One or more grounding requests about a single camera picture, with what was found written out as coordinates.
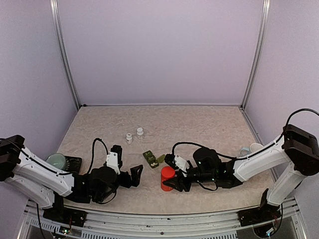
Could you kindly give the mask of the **red cylindrical can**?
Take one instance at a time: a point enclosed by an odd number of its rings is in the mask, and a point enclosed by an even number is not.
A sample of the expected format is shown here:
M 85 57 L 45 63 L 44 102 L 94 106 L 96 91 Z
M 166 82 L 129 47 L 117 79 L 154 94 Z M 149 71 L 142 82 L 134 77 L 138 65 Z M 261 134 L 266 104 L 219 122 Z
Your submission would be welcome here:
M 161 189 L 165 192 L 171 191 L 172 188 L 163 184 L 164 181 L 172 179 L 175 176 L 175 170 L 170 166 L 163 167 L 161 170 Z

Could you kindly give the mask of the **green pill organizer box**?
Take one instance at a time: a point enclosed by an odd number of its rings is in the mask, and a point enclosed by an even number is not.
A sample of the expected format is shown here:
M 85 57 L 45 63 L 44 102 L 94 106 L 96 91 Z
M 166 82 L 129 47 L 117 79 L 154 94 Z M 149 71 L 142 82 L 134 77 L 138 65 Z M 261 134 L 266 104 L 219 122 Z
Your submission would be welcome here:
M 148 150 L 143 153 L 143 157 L 151 168 L 156 168 L 164 162 L 165 154 L 161 155 L 160 157 L 155 157 L 154 154 Z

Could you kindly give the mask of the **small white pill bottle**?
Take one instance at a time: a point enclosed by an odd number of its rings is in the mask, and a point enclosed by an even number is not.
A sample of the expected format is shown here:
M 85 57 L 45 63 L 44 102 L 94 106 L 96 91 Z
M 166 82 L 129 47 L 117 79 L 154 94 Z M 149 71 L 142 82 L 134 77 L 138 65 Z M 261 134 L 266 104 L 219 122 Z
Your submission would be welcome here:
M 143 128 L 141 128 L 141 127 L 137 128 L 137 136 L 140 139 L 144 138 L 144 130 L 143 130 Z

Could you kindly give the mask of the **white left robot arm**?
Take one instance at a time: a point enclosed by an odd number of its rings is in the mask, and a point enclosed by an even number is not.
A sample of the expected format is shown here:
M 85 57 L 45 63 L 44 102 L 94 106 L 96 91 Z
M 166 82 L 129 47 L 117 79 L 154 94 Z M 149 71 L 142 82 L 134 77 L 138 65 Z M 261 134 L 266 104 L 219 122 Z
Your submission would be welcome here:
M 143 166 L 129 172 L 121 171 L 122 148 L 114 145 L 106 152 L 106 161 L 100 168 L 90 167 L 80 175 L 58 169 L 40 159 L 24 146 L 24 137 L 14 135 L 0 140 L 0 180 L 16 186 L 41 208 L 49 209 L 57 220 L 63 222 L 70 211 L 63 205 L 67 199 L 75 203 L 106 204 L 119 187 L 138 187 Z

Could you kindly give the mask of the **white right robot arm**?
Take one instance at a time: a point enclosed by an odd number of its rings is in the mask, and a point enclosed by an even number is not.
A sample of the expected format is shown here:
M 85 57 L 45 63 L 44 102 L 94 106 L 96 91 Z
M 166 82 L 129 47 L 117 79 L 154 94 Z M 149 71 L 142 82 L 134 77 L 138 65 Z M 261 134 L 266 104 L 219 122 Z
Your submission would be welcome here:
M 262 195 L 261 205 L 255 210 L 255 217 L 265 221 L 275 208 L 308 176 L 319 172 L 319 144 L 317 138 L 288 124 L 275 140 L 244 157 L 221 160 L 221 154 L 214 149 L 200 147 L 193 153 L 196 166 L 175 153 L 167 154 L 165 162 L 175 170 L 175 176 L 163 182 L 180 192 L 188 192 L 193 183 L 202 185 L 213 182 L 217 188 L 230 189 L 248 181 L 255 175 L 286 163 L 287 168 Z

